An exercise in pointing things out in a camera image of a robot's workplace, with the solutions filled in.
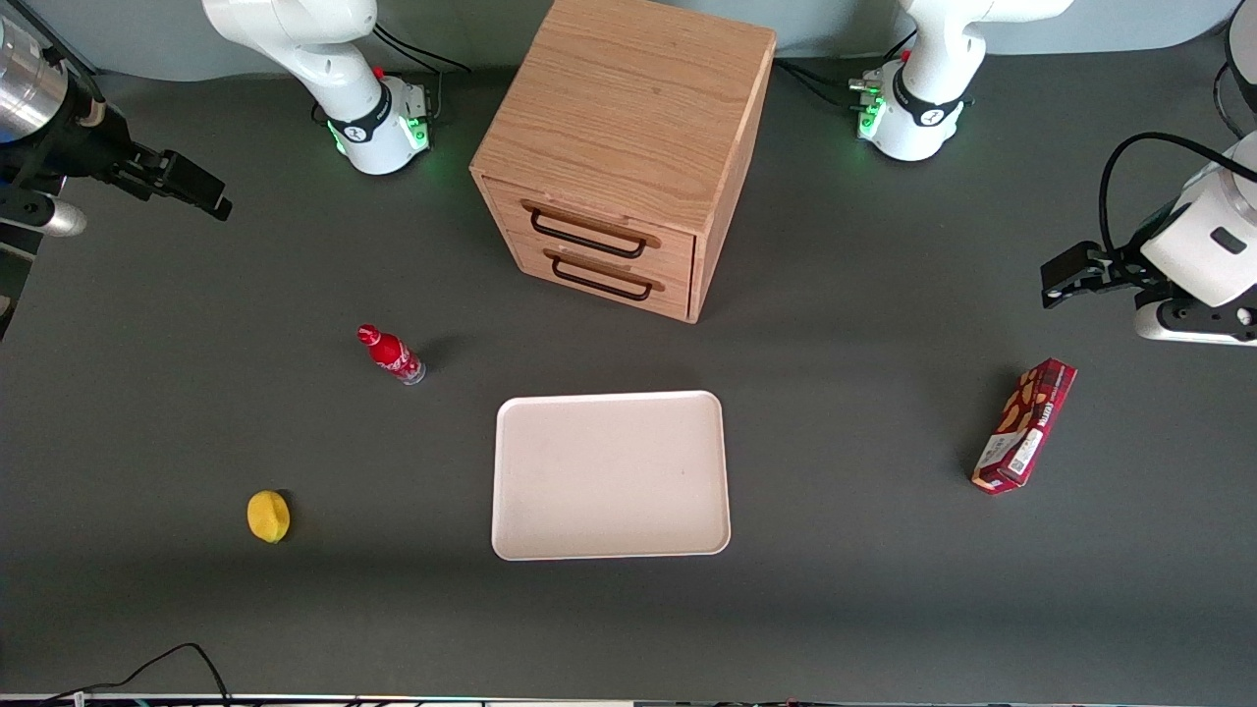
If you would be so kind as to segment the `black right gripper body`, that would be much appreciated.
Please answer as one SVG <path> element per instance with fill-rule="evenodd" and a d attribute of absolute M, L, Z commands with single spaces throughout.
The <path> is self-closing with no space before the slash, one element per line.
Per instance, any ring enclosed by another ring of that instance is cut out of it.
<path fill-rule="evenodd" d="M 40 177 L 91 177 L 108 184 L 116 170 L 160 169 L 160 155 L 129 135 L 129 125 L 113 107 L 89 108 L 69 99 L 41 130 Z"/>

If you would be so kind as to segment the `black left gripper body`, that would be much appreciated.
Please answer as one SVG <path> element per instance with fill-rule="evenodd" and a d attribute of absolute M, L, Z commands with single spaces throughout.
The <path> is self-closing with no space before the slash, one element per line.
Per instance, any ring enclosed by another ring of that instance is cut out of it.
<path fill-rule="evenodd" d="M 1172 299 L 1175 286 L 1148 260 L 1139 245 L 1105 247 L 1102 294 L 1134 288 L 1144 299 Z"/>

